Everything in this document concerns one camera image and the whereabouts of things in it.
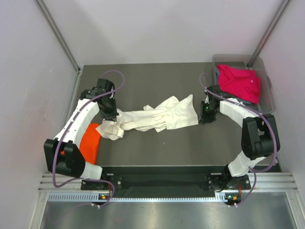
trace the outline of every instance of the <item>white enclosure wall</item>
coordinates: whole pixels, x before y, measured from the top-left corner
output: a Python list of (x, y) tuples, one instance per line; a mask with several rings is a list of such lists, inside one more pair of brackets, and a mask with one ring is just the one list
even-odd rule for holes
[(79, 65), (252, 54), (282, 0), (44, 0)]
[(280, 159), (305, 202), (305, 1), (293, 0), (261, 53), (272, 82)]
[(76, 71), (33, 0), (0, 11), (0, 228), (23, 229), (47, 170), (43, 143), (63, 125)]

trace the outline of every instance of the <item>dark gray tabletop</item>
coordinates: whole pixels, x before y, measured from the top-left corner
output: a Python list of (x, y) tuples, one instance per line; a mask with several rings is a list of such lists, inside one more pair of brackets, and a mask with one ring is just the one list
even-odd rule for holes
[[(149, 104), (156, 107), (174, 95), (179, 100), (193, 94), (193, 105), (200, 113), (205, 99), (199, 75), (206, 72), (212, 82), (212, 63), (153, 63), (84, 66), (77, 98), (84, 89), (91, 89), (98, 78), (111, 69), (126, 77), (125, 86), (116, 93), (117, 108), (122, 111), (142, 110)], [(121, 77), (111, 73), (107, 79), (116, 87)], [(101, 139), (97, 164), (100, 166), (145, 165), (226, 165), (241, 151), (241, 128), (230, 118), (216, 115), (211, 124), (189, 126), (157, 133), (125, 131), (123, 139)], [(97, 115), (93, 122), (101, 123)]]

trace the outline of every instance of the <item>crumpled white fabric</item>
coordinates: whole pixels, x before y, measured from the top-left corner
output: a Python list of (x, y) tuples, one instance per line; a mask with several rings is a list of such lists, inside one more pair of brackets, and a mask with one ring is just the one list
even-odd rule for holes
[(155, 129), (160, 132), (165, 129), (173, 130), (198, 124), (192, 94), (180, 102), (175, 96), (172, 96), (156, 108), (146, 105), (143, 109), (143, 111), (131, 112), (117, 109), (119, 113), (117, 121), (103, 121), (96, 130), (103, 138), (117, 140), (124, 136), (125, 130), (147, 131)]

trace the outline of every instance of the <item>plastic bin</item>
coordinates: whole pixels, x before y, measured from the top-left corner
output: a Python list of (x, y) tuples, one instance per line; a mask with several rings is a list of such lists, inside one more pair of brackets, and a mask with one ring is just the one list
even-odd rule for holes
[(271, 82), (268, 78), (263, 60), (257, 58), (252, 66), (248, 68), (246, 65), (250, 61), (251, 55), (235, 55), (235, 54), (216, 54), (213, 56), (213, 75), (214, 84), (218, 84), (218, 79), (216, 77), (216, 66), (219, 64), (226, 64), (230, 67), (237, 69), (253, 69), (256, 72), (256, 76), (261, 79), (261, 95), (259, 99), (259, 104), (245, 104), (262, 114), (271, 113), (275, 110), (275, 104), (273, 101), (271, 93)]

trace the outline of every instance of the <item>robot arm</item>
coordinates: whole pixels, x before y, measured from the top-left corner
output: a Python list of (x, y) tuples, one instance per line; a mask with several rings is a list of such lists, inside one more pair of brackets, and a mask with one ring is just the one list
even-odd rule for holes
[[(242, 151), (234, 161), (225, 166), (222, 172), (222, 182), (227, 187), (234, 187), (238, 184), (239, 180), (247, 175), (249, 168), (253, 168), (258, 162), (273, 153), (273, 141), (267, 125), (257, 114), (238, 106), (237, 103), (239, 102), (234, 98), (229, 98), (230, 95), (221, 92), (218, 85), (211, 86), (208, 89), (236, 103), (219, 101), (218, 98), (208, 95), (205, 102), (202, 102), (199, 120), (202, 123), (211, 123), (216, 120), (216, 113), (220, 112), (230, 117), (242, 128)], [(276, 138), (277, 151), (279, 151), (280, 141), (275, 117), (271, 114), (265, 114), (264, 117), (272, 127)]]
[[(65, 130), (69, 128), (68, 126), (72, 123), (60, 146), (60, 153), (58, 154), (56, 163), (56, 173), (76, 178), (103, 178), (102, 176), (105, 174), (103, 169), (100, 166), (86, 162), (79, 148), (84, 133), (97, 113), (101, 114), (103, 120), (116, 120), (117, 111), (114, 93), (101, 97), (96, 101), (89, 102), (92, 98), (112, 90), (114, 90), (112, 82), (105, 79), (99, 79), (96, 87), (91, 90), (85, 90), (81, 94), (77, 107), (65, 127), (54, 137), (54, 139), (46, 140), (43, 148), (47, 167), (50, 172), (52, 172), (55, 150), (59, 143), (58, 139), (63, 136)], [(80, 112), (80, 109), (87, 102), (89, 103)]]

